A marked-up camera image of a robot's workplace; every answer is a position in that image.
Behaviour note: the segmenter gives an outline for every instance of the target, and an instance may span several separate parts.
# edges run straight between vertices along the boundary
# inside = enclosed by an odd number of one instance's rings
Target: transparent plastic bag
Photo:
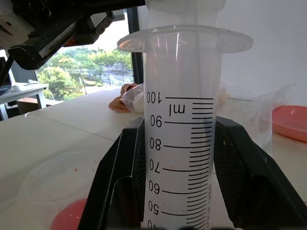
[[[131,112],[144,113],[144,84],[127,91],[120,100]]]
[[[268,154],[272,153],[272,112],[288,104],[294,85],[283,86],[275,92],[262,95],[253,101],[228,100],[217,112],[218,116],[229,118],[241,124],[251,139]]]

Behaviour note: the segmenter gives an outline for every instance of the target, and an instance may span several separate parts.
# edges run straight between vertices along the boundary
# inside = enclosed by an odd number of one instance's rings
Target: white desk
[[[45,108],[46,102],[43,94],[43,88],[48,87],[48,84],[29,84],[25,85],[25,83],[17,83],[17,85],[20,87],[20,91],[8,91],[4,95],[0,96],[0,116],[2,120],[8,119],[8,115],[5,110],[4,103],[17,101],[19,99],[25,98],[25,97],[31,97],[36,95],[38,107]]]
[[[139,116],[111,111],[107,106],[118,95],[119,90],[101,91],[0,122],[5,131],[0,132],[0,204],[16,196],[28,172],[48,158],[68,151],[99,152],[103,158],[124,125]],[[307,144],[274,134],[273,157],[307,201]],[[218,184],[211,206],[212,227],[231,227]],[[0,229],[19,228],[41,229],[0,211]]]

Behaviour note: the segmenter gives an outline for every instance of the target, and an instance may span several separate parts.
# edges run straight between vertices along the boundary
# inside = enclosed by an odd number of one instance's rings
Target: green foliage
[[[37,77],[41,83],[49,84],[48,88],[53,93],[55,100],[67,100],[82,95],[81,86],[60,67],[44,68],[37,74]],[[45,96],[52,99],[50,93],[46,93]]]
[[[131,70],[130,53],[118,49],[110,52],[80,47],[55,54],[37,71],[37,76],[40,82],[49,84],[55,100],[68,100],[82,95],[80,79],[96,81],[97,86],[102,86],[101,75],[112,66],[117,66],[116,72]],[[52,99],[48,91],[44,94]]]

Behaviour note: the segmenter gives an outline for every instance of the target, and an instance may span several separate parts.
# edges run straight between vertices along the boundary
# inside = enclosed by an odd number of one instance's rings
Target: laptop
[[[0,72],[3,70],[4,65],[5,65],[5,58],[0,57]],[[12,82],[11,82],[11,78],[8,74],[5,81],[3,82],[3,84],[0,87],[0,96],[5,94],[5,92],[7,92],[11,87],[12,87]]]

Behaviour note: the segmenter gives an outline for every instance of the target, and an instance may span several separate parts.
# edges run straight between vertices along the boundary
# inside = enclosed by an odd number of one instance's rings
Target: pink plate
[[[307,107],[284,105],[273,111],[273,131],[307,142]]]

